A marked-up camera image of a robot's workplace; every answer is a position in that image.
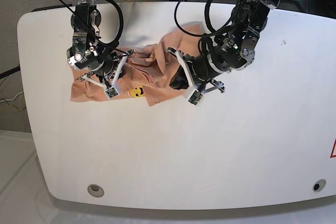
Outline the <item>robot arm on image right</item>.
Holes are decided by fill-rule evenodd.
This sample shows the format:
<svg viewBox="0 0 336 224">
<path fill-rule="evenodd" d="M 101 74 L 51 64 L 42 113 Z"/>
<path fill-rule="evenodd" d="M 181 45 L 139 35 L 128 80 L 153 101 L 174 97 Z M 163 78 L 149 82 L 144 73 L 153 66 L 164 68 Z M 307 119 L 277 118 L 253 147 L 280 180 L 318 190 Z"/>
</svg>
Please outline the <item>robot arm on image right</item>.
<svg viewBox="0 0 336 224">
<path fill-rule="evenodd" d="M 211 23 L 209 11 L 214 0 L 208 0 L 204 19 L 208 33 L 194 34 L 180 27 L 180 31 L 198 38 L 196 57 L 185 56 L 187 69 L 179 67 L 171 79 L 170 87 L 187 89 L 192 79 L 197 92 L 204 93 L 211 83 L 214 89 L 224 92 L 224 86 L 215 78 L 233 69 L 241 70 L 254 61 L 255 47 L 260 32 L 266 27 L 270 10 L 278 7 L 280 0 L 236 0 L 228 21 L 219 29 Z"/>
</svg>

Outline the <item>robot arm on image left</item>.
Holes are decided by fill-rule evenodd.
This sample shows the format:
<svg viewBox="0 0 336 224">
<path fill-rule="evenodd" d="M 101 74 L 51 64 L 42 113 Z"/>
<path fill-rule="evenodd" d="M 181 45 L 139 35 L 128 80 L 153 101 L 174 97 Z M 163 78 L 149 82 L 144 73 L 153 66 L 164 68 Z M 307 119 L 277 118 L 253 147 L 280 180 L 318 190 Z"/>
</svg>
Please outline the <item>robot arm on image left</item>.
<svg viewBox="0 0 336 224">
<path fill-rule="evenodd" d="M 67 50 L 68 64 L 74 70 L 88 70 L 83 79 L 111 89 L 121 72 L 121 58 L 129 55 L 128 52 L 117 54 L 124 25 L 121 8 L 115 1 L 105 0 L 116 9 L 119 28 L 115 39 L 104 43 L 100 36 L 99 25 L 102 17 L 97 9 L 97 0 L 73 1 L 77 3 L 70 20 L 73 37 L 72 46 Z"/>
</svg>

